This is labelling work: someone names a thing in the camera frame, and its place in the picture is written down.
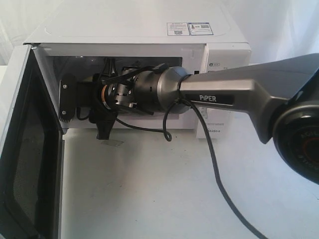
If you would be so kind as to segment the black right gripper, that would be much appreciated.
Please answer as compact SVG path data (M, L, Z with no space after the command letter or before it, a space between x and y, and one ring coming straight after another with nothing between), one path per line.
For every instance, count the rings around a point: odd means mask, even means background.
M134 83L139 66L122 67L118 73L115 58L106 58L101 72L94 75L90 122L97 126L97 139L109 140L118 115L139 115L140 109L134 99Z

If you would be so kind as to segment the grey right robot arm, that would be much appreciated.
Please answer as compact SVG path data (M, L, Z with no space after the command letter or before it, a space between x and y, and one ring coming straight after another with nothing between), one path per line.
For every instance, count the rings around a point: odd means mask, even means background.
M273 140L282 159L311 181L319 180L319 56L190 74L182 67L129 67L102 73L93 104L117 112L181 114L191 105L246 113L259 140Z

